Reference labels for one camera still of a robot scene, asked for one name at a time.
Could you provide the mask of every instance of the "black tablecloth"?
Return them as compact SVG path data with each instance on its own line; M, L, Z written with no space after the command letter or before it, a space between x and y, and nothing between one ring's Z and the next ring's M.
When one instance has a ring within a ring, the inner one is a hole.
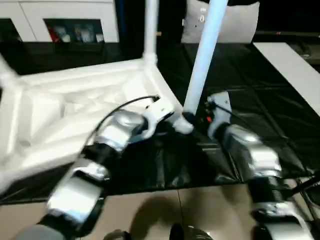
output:
M157 48L158 68L182 104L197 48L196 44L159 44ZM141 56L117 43L33 43L14 48L0 44L0 52L21 75ZM311 176L320 169L319 116L253 45L216 46L202 97L221 91L229 92L232 111L277 151L285 178ZM231 122L243 125L236 118ZM67 169L59 167L15 183L1 196L0 204L46 200ZM131 145L112 166L109 192L119 195L242 182L242 170L217 142L198 132L193 137L170 133Z

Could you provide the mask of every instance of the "white cabinet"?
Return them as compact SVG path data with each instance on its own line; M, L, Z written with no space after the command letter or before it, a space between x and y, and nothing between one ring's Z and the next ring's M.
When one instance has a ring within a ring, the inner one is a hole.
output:
M21 7L39 42L51 42L46 20L98 20L107 43L118 42L115 6L110 2L21 2Z
M0 1L0 22L8 20L13 24L17 34L24 42L35 42L35 35L22 11L18 2L1 2Z
M52 42L61 34L75 42L119 41L113 0L0 0L0 42L3 25L23 42Z

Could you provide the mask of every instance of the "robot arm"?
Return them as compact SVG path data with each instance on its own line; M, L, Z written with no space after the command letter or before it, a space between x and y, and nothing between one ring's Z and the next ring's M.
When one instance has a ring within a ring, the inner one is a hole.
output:
M258 135L230 124L228 119L230 116L215 112L209 126L212 134L209 137L220 142L223 150L241 169L242 179L247 182L252 199L251 214L257 222L252 231L253 239L313 240L306 222L284 194L278 154L264 145Z
M108 195L109 164L117 161L128 144L154 135L157 124L174 110L169 101L158 99L143 114L126 110L114 113L57 184L42 220L20 232L15 240L72 240L88 235Z
M129 143L150 138L157 124L172 114L174 108L165 99L151 104L142 115L125 110L116 112L97 132L93 145L84 148L58 183L48 200L43 219L15 239L71 240L88 235L108 195L109 163L117 161ZM277 153L264 145L256 134L230 124L230 116L224 111L215 110L212 119L209 137L221 143L242 169L242 178L247 182L253 203L251 213L258 223L253 238L313 240L306 222L283 195L282 169ZM183 133L192 129L183 117L173 127Z

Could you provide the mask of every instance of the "reflective metal surface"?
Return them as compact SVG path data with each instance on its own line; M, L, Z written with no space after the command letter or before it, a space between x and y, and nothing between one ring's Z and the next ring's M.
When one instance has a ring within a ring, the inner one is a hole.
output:
M79 177L72 177L50 197L47 211L53 216L64 215L79 227L87 220L102 189Z
M144 118L140 114L119 110L105 127L101 127L102 130L98 132L95 142L106 144L117 152L122 152L143 124Z
M74 163L56 186L47 202L47 213L64 215L81 226L90 215L102 189L93 183L75 176L82 172L97 183L109 179L108 170L89 159L80 158Z
M313 240L299 224L277 222L265 225L273 240Z
M222 145L241 170L244 180L281 175L278 154L249 130L230 125L225 131Z

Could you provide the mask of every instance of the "light blue tube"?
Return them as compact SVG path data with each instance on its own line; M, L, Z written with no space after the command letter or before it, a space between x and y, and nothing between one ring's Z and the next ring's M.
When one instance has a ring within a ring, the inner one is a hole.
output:
M183 110L196 114L228 0L211 0Z

